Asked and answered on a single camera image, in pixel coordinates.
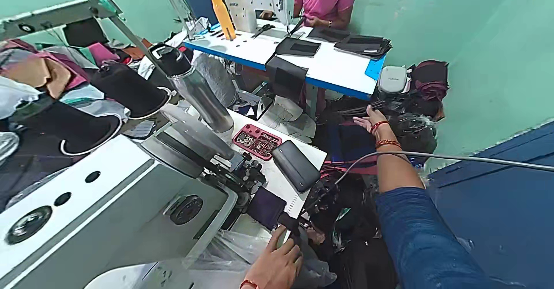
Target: power cord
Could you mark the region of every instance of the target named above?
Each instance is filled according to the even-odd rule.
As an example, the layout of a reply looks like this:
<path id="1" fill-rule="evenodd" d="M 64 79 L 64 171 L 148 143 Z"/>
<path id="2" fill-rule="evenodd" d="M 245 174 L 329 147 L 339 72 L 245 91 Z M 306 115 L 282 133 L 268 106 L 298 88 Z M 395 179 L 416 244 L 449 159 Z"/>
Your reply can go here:
<path id="1" fill-rule="evenodd" d="M 441 158 L 441 159 L 452 159 L 452 160 L 468 160 L 473 162 L 481 162 L 481 163 L 491 163 L 491 164 L 499 164 L 499 165 L 508 165 L 508 166 L 516 166 L 520 168 L 527 168 L 527 169 L 534 169 L 534 170 L 541 170 L 541 171 L 547 171 L 547 172 L 554 172 L 554 166 L 547 166 L 547 165 L 535 165 L 535 164 L 529 164 L 529 163 L 522 163 L 522 162 L 513 162 L 510 160 L 503 160 L 503 159 L 494 159 L 494 158 L 484 158 L 484 157 L 464 157 L 464 156 L 449 156 L 449 155 L 438 155 L 438 154 L 429 154 L 429 153 L 419 153 L 416 151 L 376 151 L 375 153 L 370 153 L 367 155 L 362 156 L 357 161 L 352 163 L 348 169 L 343 173 L 343 175 L 336 180 L 334 183 L 335 186 L 329 187 L 325 193 L 323 193 L 318 199 L 316 199 L 314 202 L 312 202 L 308 207 L 303 208 L 301 211 L 301 215 L 304 214 L 307 210 L 315 207 L 315 205 L 325 196 L 329 191 L 336 187 L 336 185 L 342 181 L 348 172 L 357 165 L 360 161 L 364 160 L 365 158 L 371 157 L 371 156 L 380 156 L 380 155 L 406 155 L 406 156 L 415 156 L 415 157 L 427 157 L 427 158 Z"/>

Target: stack of fabric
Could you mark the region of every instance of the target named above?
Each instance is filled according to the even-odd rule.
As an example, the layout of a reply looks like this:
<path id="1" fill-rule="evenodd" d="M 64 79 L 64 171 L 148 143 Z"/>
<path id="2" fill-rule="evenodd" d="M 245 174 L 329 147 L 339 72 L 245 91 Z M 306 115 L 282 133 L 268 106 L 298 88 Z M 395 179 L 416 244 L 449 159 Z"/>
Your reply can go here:
<path id="1" fill-rule="evenodd" d="M 335 48 L 347 52 L 380 59 L 392 49 L 391 40 L 383 37 L 350 34 L 346 39 L 335 44 Z"/>

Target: black power bank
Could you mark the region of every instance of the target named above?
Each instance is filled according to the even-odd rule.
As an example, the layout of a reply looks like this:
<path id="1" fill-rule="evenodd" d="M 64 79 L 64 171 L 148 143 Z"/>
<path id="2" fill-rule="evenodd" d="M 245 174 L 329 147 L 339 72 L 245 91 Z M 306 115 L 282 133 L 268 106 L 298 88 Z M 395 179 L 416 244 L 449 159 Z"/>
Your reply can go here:
<path id="1" fill-rule="evenodd" d="M 291 140 L 272 151 L 275 164 L 300 193 L 310 189 L 321 178 L 321 173 L 302 154 Z"/>

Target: red bangle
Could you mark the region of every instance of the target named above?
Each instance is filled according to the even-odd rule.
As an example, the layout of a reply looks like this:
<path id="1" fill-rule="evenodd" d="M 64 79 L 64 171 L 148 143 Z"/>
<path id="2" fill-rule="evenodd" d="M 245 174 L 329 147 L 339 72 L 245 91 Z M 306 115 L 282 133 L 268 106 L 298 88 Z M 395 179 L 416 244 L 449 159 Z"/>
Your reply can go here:
<path id="1" fill-rule="evenodd" d="M 373 132 L 375 132 L 375 130 L 377 130 L 377 128 L 379 128 L 379 126 L 382 125 L 383 123 L 388 123 L 388 121 L 375 123 L 374 125 L 371 126 L 370 133 L 373 134 Z"/>
<path id="2" fill-rule="evenodd" d="M 240 284 L 239 289 L 242 289 L 242 287 L 246 284 L 253 285 L 255 289 L 260 289 L 260 287 L 258 287 L 258 285 L 256 285 L 253 281 L 248 280 L 248 279 L 243 280 L 242 284 Z"/>
<path id="3" fill-rule="evenodd" d="M 393 140 L 380 140 L 380 141 L 377 141 L 377 143 L 375 143 L 375 147 L 376 148 L 379 148 L 383 145 L 396 145 L 398 146 L 399 148 L 402 148 L 402 146 L 400 145 L 400 143 L 396 142 L 396 141 L 393 141 Z"/>

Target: metal frame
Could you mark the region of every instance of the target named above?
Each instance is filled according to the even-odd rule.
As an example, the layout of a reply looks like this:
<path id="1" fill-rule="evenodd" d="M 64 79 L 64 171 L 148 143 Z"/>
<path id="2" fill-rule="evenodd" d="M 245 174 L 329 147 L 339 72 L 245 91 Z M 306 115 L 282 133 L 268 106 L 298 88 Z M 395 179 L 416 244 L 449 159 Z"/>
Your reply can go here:
<path id="1" fill-rule="evenodd" d="M 25 12 L 0 20 L 0 40 L 18 38 L 30 33 L 50 30 L 54 27 L 86 20 L 90 17 L 107 18 L 157 66 L 148 48 L 133 34 L 119 17 L 123 13 L 112 1 L 106 0 L 115 9 L 111 11 L 100 0 L 74 0 L 48 8 Z"/>

